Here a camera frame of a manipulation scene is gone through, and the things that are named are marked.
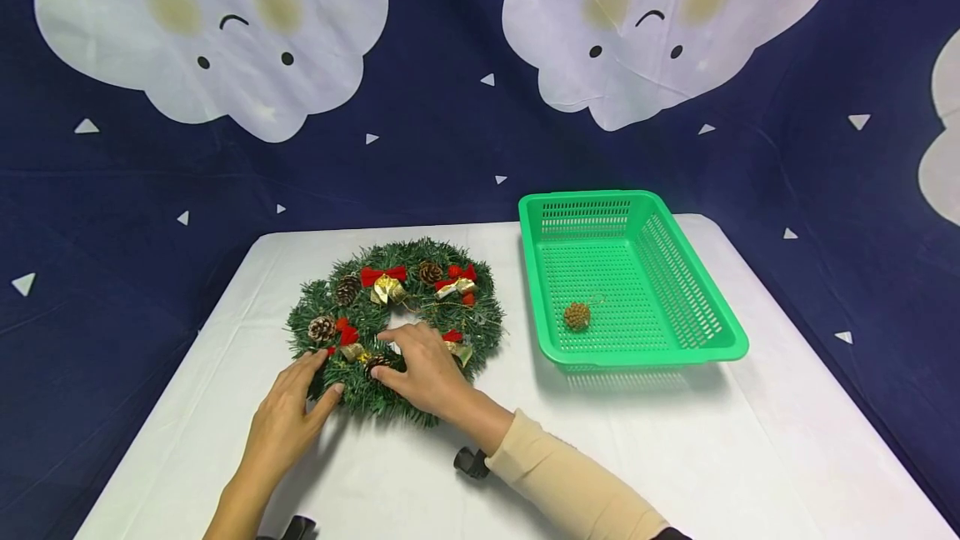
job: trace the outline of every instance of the gold bell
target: gold bell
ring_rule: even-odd
[[[444,342],[443,344],[447,344],[447,350],[456,359],[460,368],[465,368],[470,357],[473,356],[473,346],[466,342]]]

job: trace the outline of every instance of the pine cone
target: pine cone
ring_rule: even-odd
[[[435,262],[424,261],[417,270],[419,278],[423,283],[436,283],[443,280],[443,270]]]
[[[360,293],[360,280],[355,275],[345,275],[337,282],[337,289],[334,292],[338,305],[346,307],[358,297]]]
[[[328,340],[336,336],[337,322],[329,315],[321,315],[310,322],[306,334],[311,340]]]
[[[567,311],[563,312],[563,321],[566,321],[567,327],[574,332],[586,330],[590,324],[590,307],[583,302],[570,302]]]
[[[367,359],[367,364],[365,364],[364,367],[367,369],[368,378],[371,377],[371,371],[373,371],[373,368],[376,368],[378,365],[383,365],[385,368],[389,368],[390,359],[387,359],[383,355],[377,355]]]

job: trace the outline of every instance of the white table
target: white table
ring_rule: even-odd
[[[360,246],[423,236],[492,268],[506,333],[477,385],[697,540],[956,538],[718,226],[677,219],[749,334],[740,362],[564,377],[533,340],[517,223],[261,237],[77,538],[200,538],[255,408],[289,364],[283,327],[301,283]],[[299,513],[317,521],[320,540],[556,538],[497,479],[454,471],[463,444],[447,426],[331,420],[274,494],[261,533],[279,535]]]

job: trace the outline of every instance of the cloud decoration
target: cloud decoration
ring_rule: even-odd
[[[934,211],[960,225],[960,31],[937,57],[932,90],[943,132],[923,154],[917,179]]]
[[[720,86],[819,0],[504,0],[545,103],[607,131]]]
[[[264,142],[358,90],[387,0],[33,0],[67,65],[181,123],[229,116]]]

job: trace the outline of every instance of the pine cone in basket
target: pine cone in basket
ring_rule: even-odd
[[[419,264],[417,269],[417,274],[421,282],[431,285],[431,283],[440,282],[443,280],[443,270],[435,262],[424,261]]]
[[[567,311],[563,312],[563,321],[574,332],[586,330],[590,324],[590,307],[585,302],[570,302]]]
[[[306,334],[311,340],[328,340],[337,333],[337,322],[329,315],[321,315],[313,321],[306,329]]]
[[[355,275],[345,275],[337,282],[337,289],[334,290],[336,302],[341,307],[346,307],[358,297],[360,293],[360,280]]]

